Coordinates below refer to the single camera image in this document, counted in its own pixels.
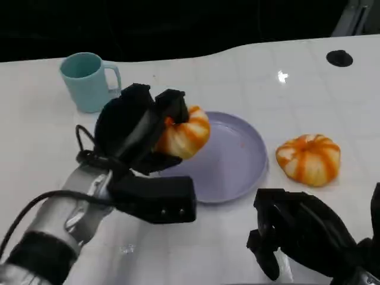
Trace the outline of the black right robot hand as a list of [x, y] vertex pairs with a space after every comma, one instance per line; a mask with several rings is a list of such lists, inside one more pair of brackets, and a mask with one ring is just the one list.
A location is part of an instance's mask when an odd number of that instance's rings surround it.
[[355, 271], [360, 262], [357, 243], [341, 218], [317, 197], [265, 188], [257, 191], [254, 207], [258, 227], [250, 231], [246, 246], [270, 280], [280, 275], [277, 250], [340, 281]]

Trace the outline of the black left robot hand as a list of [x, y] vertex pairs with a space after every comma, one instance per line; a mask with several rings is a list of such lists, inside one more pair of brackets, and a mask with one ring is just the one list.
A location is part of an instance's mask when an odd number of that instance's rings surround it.
[[182, 158], [155, 149], [167, 118], [188, 120], [185, 93], [167, 89], [156, 97], [150, 86], [133, 83], [101, 111], [94, 129], [96, 150], [143, 175], [179, 165]]

